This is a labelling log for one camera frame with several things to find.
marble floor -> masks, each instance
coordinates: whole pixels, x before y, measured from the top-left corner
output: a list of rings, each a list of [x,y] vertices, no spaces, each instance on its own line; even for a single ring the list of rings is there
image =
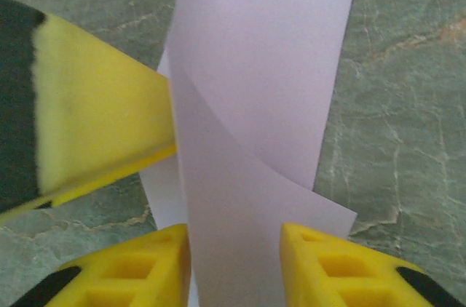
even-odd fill
[[[19,0],[157,67],[174,0]],[[354,0],[315,190],[466,301],[466,0]],[[0,227],[0,307],[155,228],[137,175]]]

yellow foam block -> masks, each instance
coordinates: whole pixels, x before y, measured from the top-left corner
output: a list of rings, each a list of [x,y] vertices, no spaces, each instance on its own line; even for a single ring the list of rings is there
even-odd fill
[[[431,307],[396,271],[415,265],[286,223],[280,259],[287,307]]]
[[[54,15],[34,44],[43,194],[97,188],[173,152],[164,76]]]
[[[190,260],[186,225],[172,226],[65,264],[14,306],[186,307]]]

white paper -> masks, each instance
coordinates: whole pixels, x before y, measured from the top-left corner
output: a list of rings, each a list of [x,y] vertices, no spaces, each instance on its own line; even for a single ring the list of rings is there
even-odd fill
[[[283,222],[349,233],[355,214],[311,189],[350,4],[177,0],[159,70],[184,192],[175,158],[141,179],[159,228],[189,219],[203,307],[284,306]]]

